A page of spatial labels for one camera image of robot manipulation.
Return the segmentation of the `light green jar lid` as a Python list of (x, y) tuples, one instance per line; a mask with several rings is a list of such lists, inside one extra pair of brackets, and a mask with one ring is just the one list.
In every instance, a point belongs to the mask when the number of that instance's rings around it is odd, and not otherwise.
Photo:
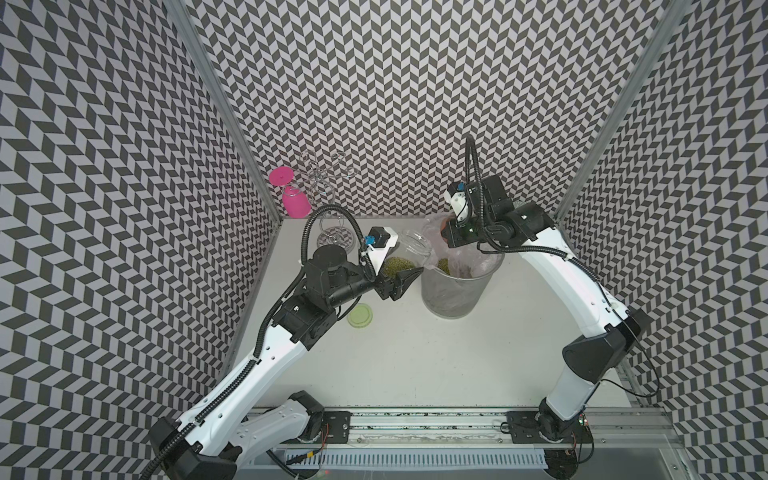
[(373, 321), (373, 310), (368, 304), (357, 304), (347, 316), (350, 326), (356, 329), (362, 329), (369, 326)]

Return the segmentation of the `grey mesh waste bin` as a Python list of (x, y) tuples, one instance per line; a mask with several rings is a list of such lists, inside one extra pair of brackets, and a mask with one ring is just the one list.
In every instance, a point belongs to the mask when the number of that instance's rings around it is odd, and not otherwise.
[(421, 275), (423, 303), (430, 312), (441, 318), (463, 318), (478, 304), (499, 268), (479, 278), (461, 279), (450, 277), (437, 269), (427, 269), (425, 264)]

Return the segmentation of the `orange jar lid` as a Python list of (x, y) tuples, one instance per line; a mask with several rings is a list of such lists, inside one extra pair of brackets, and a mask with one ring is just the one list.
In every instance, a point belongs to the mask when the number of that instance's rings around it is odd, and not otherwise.
[(454, 219), (452, 215), (448, 215), (445, 218), (442, 219), (439, 230), (443, 231), (447, 226), (450, 225), (450, 222)]

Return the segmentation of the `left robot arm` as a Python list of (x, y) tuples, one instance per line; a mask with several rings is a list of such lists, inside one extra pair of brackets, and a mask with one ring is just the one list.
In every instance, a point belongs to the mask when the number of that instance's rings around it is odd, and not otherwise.
[[(350, 222), (359, 242), (357, 262), (350, 262), (338, 245), (308, 249), (312, 227), (326, 212), (337, 212)], [(382, 267), (397, 244), (394, 229), (374, 226), (364, 233), (341, 205), (324, 205), (311, 214), (301, 237), (298, 274), (266, 314), (252, 352), (196, 405), (177, 419), (161, 418), (151, 427), (155, 457), (141, 478), (161, 471), (171, 479), (232, 479), (249, 461), (272, 454), (286, 440), (313, 439), (323, 408), (305, 391), (253, 420), (246, 416), (342, 318), (340, 306), (356, 305), (369, 291), (393, 301), (403, 296), (423, 270), (414, 267), (385, 275)]]

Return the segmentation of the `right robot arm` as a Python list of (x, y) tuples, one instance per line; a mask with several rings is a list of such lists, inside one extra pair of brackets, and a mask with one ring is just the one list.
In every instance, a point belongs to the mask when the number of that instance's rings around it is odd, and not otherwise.
[(553, 390), (530, 417), (509, 421), (538, 442), (561, 443), (586, 427), (579, 419), (606, 372), (639, 343), (651, 319), (610, 294), (573, 250), (546, 210), (516, 204), (497, 175), (483, 176), (477, 143), (467, 136), (465, 180), (445, 197), (454, 216), (441, 229), (451, 248), (474, 245), (488, 255), (517, 254), (527, 261), (570, 310), (580, 335), (562, 350), (565, 366)]

